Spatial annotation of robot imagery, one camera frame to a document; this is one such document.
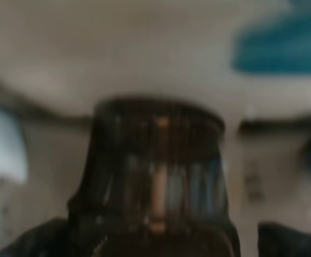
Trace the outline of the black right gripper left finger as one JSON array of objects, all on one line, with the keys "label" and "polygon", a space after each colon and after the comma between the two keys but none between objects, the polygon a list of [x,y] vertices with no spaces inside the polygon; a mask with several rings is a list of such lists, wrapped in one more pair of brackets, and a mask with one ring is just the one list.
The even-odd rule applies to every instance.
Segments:
[{"label": "black right gripper left finger", "polygon": [[34,227],[0,250],[0,256],[66,256],[69,249],[68,221],[55,218]]}]

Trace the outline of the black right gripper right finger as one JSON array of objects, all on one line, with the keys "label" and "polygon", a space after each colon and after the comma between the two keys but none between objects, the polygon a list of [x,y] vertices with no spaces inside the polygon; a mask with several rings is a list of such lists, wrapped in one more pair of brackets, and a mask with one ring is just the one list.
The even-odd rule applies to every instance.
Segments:
[{"label": "black right gripper right finger", "polygon": [[258,224],[259,256],[311,256],[311,234],[275,223]]}]

